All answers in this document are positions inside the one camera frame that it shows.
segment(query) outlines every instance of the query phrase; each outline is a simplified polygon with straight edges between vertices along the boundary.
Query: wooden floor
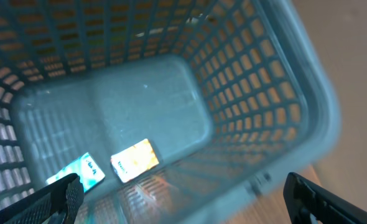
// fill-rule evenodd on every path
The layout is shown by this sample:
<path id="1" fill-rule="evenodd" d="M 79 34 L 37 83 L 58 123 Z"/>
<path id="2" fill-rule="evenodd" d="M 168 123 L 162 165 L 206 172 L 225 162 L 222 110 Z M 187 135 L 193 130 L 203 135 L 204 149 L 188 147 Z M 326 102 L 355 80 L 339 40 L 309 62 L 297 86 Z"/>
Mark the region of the wooden floor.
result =
<path id="1" fill-rule="evenodd" d="M 306 179 L 320 185 L 320 181 L 312 166 L 300 173 Z M 283 199 L 283 185 L 270 195 L 263 196 L 258 201 L 234 215 L 226 224 L 261 224 L 261 223 L 291 223 Z"/>

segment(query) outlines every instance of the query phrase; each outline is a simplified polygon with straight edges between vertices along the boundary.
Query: laundry basket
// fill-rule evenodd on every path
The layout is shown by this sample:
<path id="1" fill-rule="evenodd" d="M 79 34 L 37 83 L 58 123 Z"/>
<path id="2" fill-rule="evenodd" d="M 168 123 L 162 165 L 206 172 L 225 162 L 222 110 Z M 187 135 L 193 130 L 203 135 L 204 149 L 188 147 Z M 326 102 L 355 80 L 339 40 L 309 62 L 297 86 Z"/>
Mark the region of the laundry basket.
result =
<path id="1" fill-rule="evenodd" d="M 0 0 L 0 210 L 89 152 L 77 223 L 217 223 L 339 130 L 289 1 Z M 145 138 L 160 164 L 122 184 L 110 156 Z"/>

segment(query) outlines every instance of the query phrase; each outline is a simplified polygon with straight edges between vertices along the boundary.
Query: card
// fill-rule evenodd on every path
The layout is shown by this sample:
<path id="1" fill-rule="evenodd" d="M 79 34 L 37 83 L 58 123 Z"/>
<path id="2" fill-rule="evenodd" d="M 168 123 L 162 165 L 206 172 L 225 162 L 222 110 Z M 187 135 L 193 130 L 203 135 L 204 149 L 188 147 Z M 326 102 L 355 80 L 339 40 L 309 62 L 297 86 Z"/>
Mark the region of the card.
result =
<path id="1" fill-rule="evenodd" d="M 159 164 L 151 143 L 144 139 L 111 156 L 111 165 L 123 183 Z"/>
<path id="2" fill-rule="evenodd" d="M 93 188 L 96 184 L 105 178 L 105 174 L 98 167 L 96 162 L 87 152 L 86 154 L 75 159 L 69 165 L 65 166 L 57 174 L 47 179 L 47 184 L 52 184 L 55 181 L 65 177 L 68 174 L 76 173 L 80 176 L 80 182 L 84 186 L 84 193 Z"/>

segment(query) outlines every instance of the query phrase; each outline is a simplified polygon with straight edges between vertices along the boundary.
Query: black object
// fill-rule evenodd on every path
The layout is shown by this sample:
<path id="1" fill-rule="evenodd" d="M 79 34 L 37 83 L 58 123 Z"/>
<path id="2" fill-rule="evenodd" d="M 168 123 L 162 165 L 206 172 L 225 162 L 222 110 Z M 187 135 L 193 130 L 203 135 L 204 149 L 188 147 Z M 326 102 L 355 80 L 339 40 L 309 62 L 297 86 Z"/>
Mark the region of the black object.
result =
<path id="1" fill-rule="evenodd" d="M 34 194 L 0 211 L 0 223 L 73 224 L 84 200 L 83 185 L 77 174 L 42 188 Z"/>
<path id="2" fill-rule="evenodd" d="M 283 196 L 294 224 L 367 223 L 367 212 L 293 172 Z"/>

